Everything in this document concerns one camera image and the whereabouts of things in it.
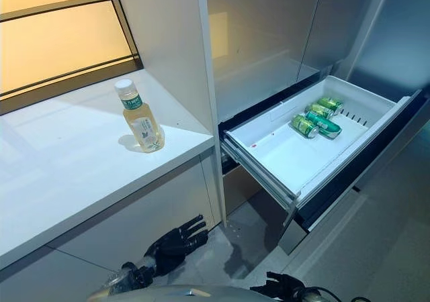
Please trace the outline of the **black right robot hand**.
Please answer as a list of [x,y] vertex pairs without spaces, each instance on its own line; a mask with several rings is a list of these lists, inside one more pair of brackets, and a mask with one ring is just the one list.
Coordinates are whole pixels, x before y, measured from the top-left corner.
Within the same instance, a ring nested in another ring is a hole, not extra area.
[[299,301],[298,294],[305,285],[302,281],[288,274],[266,272],[266,282],[261,286],[251,287],[250,290],[281,301]]

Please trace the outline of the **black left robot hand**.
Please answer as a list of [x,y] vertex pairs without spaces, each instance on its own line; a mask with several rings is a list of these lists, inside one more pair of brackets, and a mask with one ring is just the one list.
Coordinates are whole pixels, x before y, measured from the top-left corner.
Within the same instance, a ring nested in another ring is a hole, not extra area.
[[154,276],[165,276],[175,270],[185,257],[208,241],[208,230],[203,215],[197,215],[178,228],[167,232],[153,243],[144,256],[155,261]]

